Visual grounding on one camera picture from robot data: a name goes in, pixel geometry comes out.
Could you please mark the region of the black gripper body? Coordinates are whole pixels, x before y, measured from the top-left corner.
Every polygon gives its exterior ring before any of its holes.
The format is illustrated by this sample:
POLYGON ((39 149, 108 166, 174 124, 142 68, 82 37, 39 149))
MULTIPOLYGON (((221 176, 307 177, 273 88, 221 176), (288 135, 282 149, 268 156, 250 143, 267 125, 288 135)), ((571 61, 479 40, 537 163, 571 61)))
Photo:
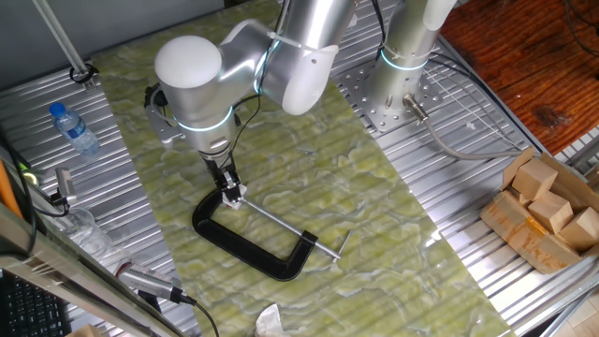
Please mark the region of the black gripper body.
POLYGON ((233 187, 239 184, 239 175, 232 153, 203 158, 217 187, 233 187))

